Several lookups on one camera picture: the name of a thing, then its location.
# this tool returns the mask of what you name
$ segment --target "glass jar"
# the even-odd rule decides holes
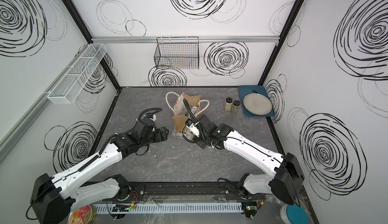
[[[224,105],[224,110],[225,111],[229,111],[232,107],[232,98],[230,97],[227,97],[226,100],[225,100],[225,105]]]
[[[240,101],[235,100],[230,110],[232,111],[233,114],[237,114],[239,109],[240,109]]]

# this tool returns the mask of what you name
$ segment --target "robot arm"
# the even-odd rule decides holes
[[[199,119],[191,113],[186,99],[185,107],[191,116],[187,121],[189,130],[195,129],[200,137],[196,142],[200,147],[217,147],[232,151],[249,160],[261,168],[265,174],[245,174],[239,183],[241,191],[251,195],[256,193],[273,193],[281,201],[293,205],[298,199],[298,192],[303,184],[304,175],[298,159],[288,153],[286,156],[275,153],[240,135],[236,130],[226,124],[216,126],[206,115]]]
[[[141,116],[155,110],[150,115]],[[160,108],[152,108],[140,113],[134,128],[125,133],[115,134],[108,138],[102,149],[78,163],[77,165],[57,173],[52,177],[44,174],[35,181],[31,206],[41,224],[57,224],[73,210],[99,200],[129,196],[128,181],[116,175],[103,182],[83,186],[86,181],[103,169],[119,162],[139,148],[150,143],[167,140],[169,131],[165,127],[155,127],[154,114]],[[265,149],[246,139],[226,124],[218,127],[205,115],[199,120],[191,115],[192,122],[188,127],[196,129],[200,137],[195,141],[202,148],[206,145],[219,147],[235,152],[248,159],[265,174],[245,174],[239,183],[243,183],[241,191],[254,195],[256,193],[273,193],[287,204],[294,204],[303,183],[303,173],[295,156],[286,156]]]
[[[124,198],[128,196],[128,181],[121,175],[96,184],[81,186],[103,169],[136,153],[139,148],[167,140],[169,131],[165,127],[157,129],[154,122],[155,114],[161,110],[161,108],[144,110],[132,129],[110,136],[99,152],[52,177],[48,174],[38,177],[35,180],[28,210],[33,208],[41,224],[56,224],[65,219],[71,211],[87,204],[115,196]],[[140,119],[148,111],[153,112]]]

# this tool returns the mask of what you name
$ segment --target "gray plate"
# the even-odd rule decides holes
[[[271,101],[261,94],[251,93],[244,97],[245,108],[255,115],[267,115],[272,110]]]

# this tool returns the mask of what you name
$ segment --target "paper bag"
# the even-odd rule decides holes
[[[172,108],[170,106],[170,104],[168,103],[167,96],[169,94],[175,94],[178,97],[177,101],[175,102],[174,108]],[[173,116],[174,125],[175,125],[174,126],[174,130],[177,130],[180,133],[182,133],[182,130],[185,127],[185,122],[188,119],[188,117],[186,115],[184,115],[184,113],[186,111],[185,110],[186,107],[185,107],[185,105],[183,103],[183,99],[187,100],[187,102],[190,105],[190,108],[193,107],[194,105],[199,108],[199,111],[194,115],[196,118],[198,117],[198,115],[202,111],[206,110],[206,108],[209,106],[209,101],[208,100],[201,100],[201,96],[200,95],[189,96],[189,95],[187,95],[185,93],[182,93],[181,95],[178,95],[175,92],[168,92],[166,94],[166,102],[167,102],[168,107],[174,112],[174,116]],[[201,107],[200,107],[201,102],[207,102],[208,103],[203,110],[201,110]]]

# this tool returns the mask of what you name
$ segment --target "wire basket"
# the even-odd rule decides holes
[[[105,54],[104,44],[89,44],[47,98],[54,104],[72,104]]]
[[[198,37],[158,37],[154,61],[156,68],[173,66],[199,69]]]

